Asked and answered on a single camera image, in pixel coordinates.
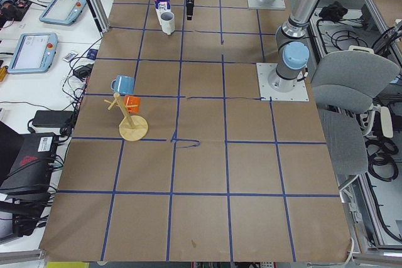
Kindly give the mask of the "blue white milk carton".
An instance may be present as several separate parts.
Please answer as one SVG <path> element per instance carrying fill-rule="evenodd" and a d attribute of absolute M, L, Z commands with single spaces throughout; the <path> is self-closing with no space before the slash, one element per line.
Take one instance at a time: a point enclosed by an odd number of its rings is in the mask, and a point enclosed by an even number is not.
<path fill-rule="evenodd" d="M 154 2 L 158 21 L 161 22 L 161 14 L 171 11 L 170 0 L 154 0 Z"/>

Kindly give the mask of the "white cup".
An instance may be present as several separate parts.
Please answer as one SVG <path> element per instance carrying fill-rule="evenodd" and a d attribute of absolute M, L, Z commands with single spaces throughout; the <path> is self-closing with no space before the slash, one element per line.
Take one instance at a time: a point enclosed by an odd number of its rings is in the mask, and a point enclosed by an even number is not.
<path fill-rule="evenodd" d="M 171 35 L 175 31 L 175 15 L 171 11 L 164 11 L 160 14 L 160 20 L 162 31 Z"/>

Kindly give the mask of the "blue mug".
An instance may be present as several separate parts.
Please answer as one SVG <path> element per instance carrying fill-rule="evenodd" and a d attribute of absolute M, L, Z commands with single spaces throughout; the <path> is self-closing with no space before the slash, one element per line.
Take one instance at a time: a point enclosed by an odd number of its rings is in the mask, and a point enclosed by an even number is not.
<path fill-rule="evenodd" d="M 120 93 L 121 95 L 132 95 L 134 93 L 134 78 L 118 75 L 111 82 L 111 89 L 113 92 Z"/>

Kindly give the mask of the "upper teach pendant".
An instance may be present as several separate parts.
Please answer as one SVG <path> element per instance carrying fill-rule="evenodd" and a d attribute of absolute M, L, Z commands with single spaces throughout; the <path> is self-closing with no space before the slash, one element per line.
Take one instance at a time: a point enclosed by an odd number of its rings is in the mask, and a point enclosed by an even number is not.
<path fill-rule="evenodd" d="M 86 0 L 52 0 L 39 17 L 44 23 L 69 26 L 75 22 L 87 4 Z"/>

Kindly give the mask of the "teach pendant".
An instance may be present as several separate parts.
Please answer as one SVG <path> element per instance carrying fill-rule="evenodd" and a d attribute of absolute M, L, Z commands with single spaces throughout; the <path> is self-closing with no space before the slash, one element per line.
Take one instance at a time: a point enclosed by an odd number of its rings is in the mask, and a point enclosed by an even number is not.
<path fill-rule="evenodd" d="M 86 0 L 52 0 L 39 17 L 44 23 L 69 26 L 75 22 L 87 4 Z"/>
<path fill-rule="evenodd" d="M 52 65 L 58 45 L 56 33 L 24 33 L 20 36 L 8 73 L 43 73 Z"/>

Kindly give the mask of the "orange mug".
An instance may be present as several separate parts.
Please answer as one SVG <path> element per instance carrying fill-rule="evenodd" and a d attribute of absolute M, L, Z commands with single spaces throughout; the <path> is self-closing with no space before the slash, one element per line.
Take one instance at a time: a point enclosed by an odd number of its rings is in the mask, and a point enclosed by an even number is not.
<path fill-rule="evenodd" d="M 139 108 L 141 105 L 141 98 L 133 95 L 124 96 L 124 106 L 129 113 L 137 114 L 139 113 Z"/>

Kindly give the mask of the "small remote control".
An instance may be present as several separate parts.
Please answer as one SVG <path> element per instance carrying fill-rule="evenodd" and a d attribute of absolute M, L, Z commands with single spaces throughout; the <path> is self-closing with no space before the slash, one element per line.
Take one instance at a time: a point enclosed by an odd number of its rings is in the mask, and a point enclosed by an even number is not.
<path fill-rule="evenodd" d="M 62 60 L 65 62 L 71 62 L 74 58 L 77 57 L 78 54 L 78 52 L 71 50 L 62 58 Z"/>

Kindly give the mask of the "wooden mug tree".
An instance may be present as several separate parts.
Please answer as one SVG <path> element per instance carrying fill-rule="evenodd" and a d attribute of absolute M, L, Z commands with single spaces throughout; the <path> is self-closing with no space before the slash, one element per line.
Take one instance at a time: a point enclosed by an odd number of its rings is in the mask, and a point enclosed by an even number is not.
<path fill-rule="evenodd" d="M 108 110 L 114 106 L 120 108 L 123 114 L 123 120 L 119 124 L 119 133 L 126 141 L 138 141 L 142 139 L 148 132 L 148 123 L 146 119 L 138 114 L 129 113 L 124 106 L 124 96 L 120 93 L 114 92 L 114 100 L 112 102 L 104 100 L 109 103 Z"/>

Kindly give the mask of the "lower teach pendant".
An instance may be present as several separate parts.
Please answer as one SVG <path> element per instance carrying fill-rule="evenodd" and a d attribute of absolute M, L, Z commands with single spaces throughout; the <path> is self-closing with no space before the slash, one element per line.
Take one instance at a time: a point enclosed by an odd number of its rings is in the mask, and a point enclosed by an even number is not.
<path fill-rule="evenodd" d="M 56 33 L 24 33 L 20 36 L 8 73 L 43 73 L 52 65 L 58 45 Z"/>

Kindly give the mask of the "grey office chair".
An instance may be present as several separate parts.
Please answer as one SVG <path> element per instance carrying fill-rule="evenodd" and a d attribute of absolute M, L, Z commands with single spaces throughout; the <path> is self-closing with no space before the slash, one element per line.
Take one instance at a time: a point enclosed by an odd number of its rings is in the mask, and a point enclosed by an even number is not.
<path fill-rule="evenodd" d="M 372 101 L 399 71 L 391 60 L 356 47 L 320 60 L 311 85 L 334 173 L 346 177 L 339 190 L 368 171 L 364 137 L 383 109 Z"/>

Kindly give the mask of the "brown paper table cover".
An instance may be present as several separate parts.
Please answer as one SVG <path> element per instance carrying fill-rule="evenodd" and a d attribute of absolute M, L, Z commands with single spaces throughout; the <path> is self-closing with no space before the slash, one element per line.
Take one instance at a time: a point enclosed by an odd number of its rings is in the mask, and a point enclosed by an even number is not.
<path fill-rule="evenodd" d="M 314 101 L 259 97 L 291 11 L 247 0 L 114 0 L 41 248 L 54 261 L 342 262 L 350 233 Z M 134 78 L 126 141 L 111 82 Z"/>

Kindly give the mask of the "black power adapter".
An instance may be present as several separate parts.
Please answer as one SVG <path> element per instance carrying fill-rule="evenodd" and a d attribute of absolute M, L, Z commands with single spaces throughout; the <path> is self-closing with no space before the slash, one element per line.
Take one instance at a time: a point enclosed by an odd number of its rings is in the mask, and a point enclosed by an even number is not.
<path fill-rule="evenodd" d="M 71 110 L 37 110 L 31 124 L 34 127 L 61 128 L 72 121 Z"/>

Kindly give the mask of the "black computer box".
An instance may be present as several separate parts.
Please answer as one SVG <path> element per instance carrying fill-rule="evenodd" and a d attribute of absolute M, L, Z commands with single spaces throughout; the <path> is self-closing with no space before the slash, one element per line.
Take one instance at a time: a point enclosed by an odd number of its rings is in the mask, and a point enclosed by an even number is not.
<path fill-rule="evenodd" d="M 54 133 L 1 134 L 1 193 L 26 197 L 50 186 L 58 136 Z"/>

